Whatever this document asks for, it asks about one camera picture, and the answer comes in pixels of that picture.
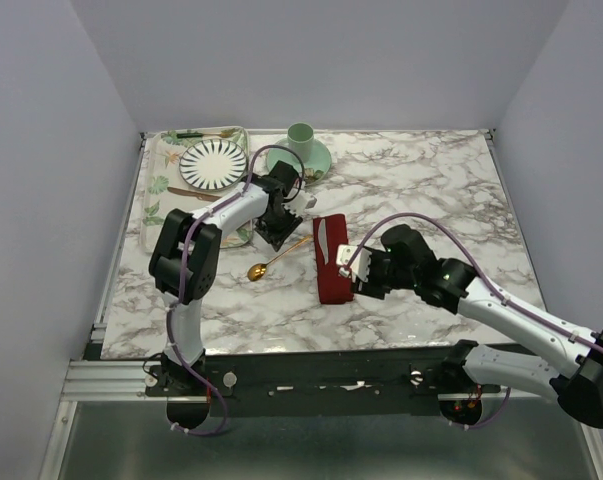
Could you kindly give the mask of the silver butter knife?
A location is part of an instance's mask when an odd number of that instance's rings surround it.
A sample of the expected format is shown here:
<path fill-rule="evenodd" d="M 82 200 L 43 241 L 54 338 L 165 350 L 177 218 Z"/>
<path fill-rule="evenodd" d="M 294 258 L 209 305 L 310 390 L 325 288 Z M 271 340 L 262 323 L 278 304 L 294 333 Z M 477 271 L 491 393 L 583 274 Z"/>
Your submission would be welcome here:
<path fill-rule="evenodd" d="M 315 239 L 318 242 L 319 252 L 325 265 L 335 261 L 337 243 L 332 223 L 327 218 L 322 218 L 317 224 Z"/>

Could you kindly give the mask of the gold spoon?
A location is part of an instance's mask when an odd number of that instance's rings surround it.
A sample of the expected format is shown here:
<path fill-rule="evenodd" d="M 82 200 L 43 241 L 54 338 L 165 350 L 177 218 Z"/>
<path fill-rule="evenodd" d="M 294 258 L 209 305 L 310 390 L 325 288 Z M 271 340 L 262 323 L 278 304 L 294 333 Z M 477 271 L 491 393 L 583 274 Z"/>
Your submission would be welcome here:
<path fill-rule="evenodd" d="M 274 264 L 278 260 L 282 259 L 287 254 L 293 252 L 297 248 L 301 247 L 302 245 L 308 243 L 311 239 L 312 239 L 312 236 L 307 235 L 307 236 L 303 237 L 302 239 L 300 239 L 299 241 L 297 241 L 294 245 L 287 248 L 285 251 L 279 253 L 276 257 L 272 258 L 268 262 L 257 263 L 257 264 L 252 265 L 249 268 L 249 270 L 247 271 L 247 279 L 251 282 L 260 280 L 261 278 L 263 278 L 266 275 L 268 268 L 272 264 Z"/>

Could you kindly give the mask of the dark red cloth napkin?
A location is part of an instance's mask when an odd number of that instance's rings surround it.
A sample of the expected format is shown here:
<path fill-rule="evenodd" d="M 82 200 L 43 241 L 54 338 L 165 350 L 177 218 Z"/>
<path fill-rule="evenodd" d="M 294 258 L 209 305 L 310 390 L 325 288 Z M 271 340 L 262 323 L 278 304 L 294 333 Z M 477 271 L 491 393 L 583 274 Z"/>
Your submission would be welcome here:
<path fill-rule="evenodd" d="M 319 301 L 322 305 L 340 305 L 351 302 L 354 294 L 351 291 L 351 280 L 340 276 L 337 272 L 335 261 L 325 265 L 319 252 L 318 242 L 315 239 L 317 224 L 322 218 L 327 218 L 332 223 L 335 231 L 336 243 L 346 245 L 349 243 L 345 215 L 342 213 L 313 219 L 313 242 L 315 249 L 315 261 L 317 270 L 317 291 Z"/>

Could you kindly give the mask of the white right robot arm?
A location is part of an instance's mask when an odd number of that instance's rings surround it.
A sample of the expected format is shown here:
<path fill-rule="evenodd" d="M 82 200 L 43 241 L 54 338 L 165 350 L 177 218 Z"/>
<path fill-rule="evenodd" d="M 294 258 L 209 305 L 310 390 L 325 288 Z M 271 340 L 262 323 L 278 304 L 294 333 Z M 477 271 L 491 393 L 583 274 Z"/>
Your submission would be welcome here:
<path fill-rule="evenodd" d="M 511 295 L 471 259 L 439 258 L 405 224 L 387 230 L 382 249 L 341 245 L 336 263 L 354 293 L 382 299 L 411 290 L 423 302 L 489 326 L 525 348 L 499 351 L 460 341 L 441 365 L 450 390 L 498 385 L 555 401 L 574 420 L 603 429 L 603 329 L 560 319 Z"/>

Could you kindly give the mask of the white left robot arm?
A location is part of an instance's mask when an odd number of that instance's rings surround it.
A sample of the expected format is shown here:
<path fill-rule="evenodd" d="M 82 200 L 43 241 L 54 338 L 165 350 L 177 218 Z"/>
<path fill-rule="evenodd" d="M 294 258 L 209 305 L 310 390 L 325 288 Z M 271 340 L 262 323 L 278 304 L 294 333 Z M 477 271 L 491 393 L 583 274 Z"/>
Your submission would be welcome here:
<path fill-rule="evenodd" d="M 151 255 L 149 273 L 163 294 L 168 341 L 168 382 L 182 395 L 195 393 L 203 372 L 195 363 L 204 353 L 201 340 L 202 299 L 212 287 L 222 241 L 252 222 L 255 232 L 279 250 L 302 223 L 289 203 L 300 195 L 302 175 L 279 162 L 267 175 L 250 174 L 229 194 L 207 207 L 166 217 Z"/>

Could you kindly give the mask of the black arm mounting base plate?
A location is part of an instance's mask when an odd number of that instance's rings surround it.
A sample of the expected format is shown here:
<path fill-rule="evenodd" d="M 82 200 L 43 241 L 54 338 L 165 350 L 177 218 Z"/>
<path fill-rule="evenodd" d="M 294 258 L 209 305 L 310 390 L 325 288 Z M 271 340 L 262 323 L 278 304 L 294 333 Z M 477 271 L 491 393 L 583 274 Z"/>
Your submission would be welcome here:
<path fill-rule="evenodd" d="M 189 370 L 161 355 L 146 373 L 149 397 L 165 397 L 171 418 L 409 414 L 474 425 L 496 385 L 469 380 L 470 348 L 417 347 L 204 355 Z"/>

